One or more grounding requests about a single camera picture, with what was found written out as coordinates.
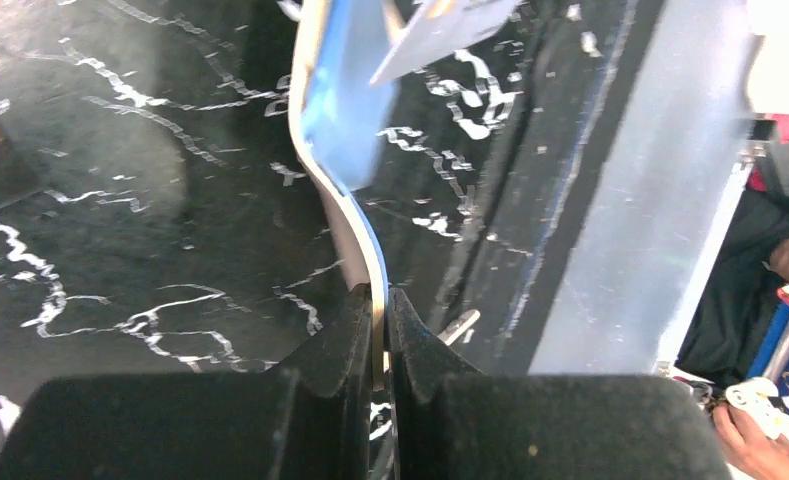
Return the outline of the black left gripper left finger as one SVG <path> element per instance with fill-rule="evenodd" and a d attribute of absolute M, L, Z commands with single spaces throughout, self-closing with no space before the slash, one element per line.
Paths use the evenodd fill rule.
<path fill-rule="evenodd" d="M 0 479 L 363 479 L 370 289 L 261 373 L 54 379 L 0 452 Z"/>

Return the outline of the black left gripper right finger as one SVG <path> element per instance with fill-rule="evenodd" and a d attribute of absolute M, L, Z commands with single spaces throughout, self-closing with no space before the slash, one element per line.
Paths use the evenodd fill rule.
<path fill-rule="evenodd" d="M 400 479 L 726 479 L 687 388 L 654 375 L 491 376 L 388 303 Z"/>

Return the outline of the beige card holder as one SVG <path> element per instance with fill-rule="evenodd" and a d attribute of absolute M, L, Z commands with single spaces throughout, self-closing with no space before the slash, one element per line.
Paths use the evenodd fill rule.
<path fill-rule="evenodd" d="M 371 300 L 372 381 L 385 383 L 388 277 L 379 240 L 355 198 L 379 165 L 377 133 L 399 87 L 370 81 L 390 48 L 385 1 L 305 1 L 289 85 L 288 123 L 300 164 L 317 187 L 348 287 Z"/>

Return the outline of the operator hand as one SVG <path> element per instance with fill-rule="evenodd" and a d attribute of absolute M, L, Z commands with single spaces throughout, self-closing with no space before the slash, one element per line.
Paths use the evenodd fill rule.
<path fill-rule="evenodd" d="M 711 415 L 725 459 L 754 479 L 789 480 L 789 440 L 767 437 L 745 411 L 719 404 Z"/>

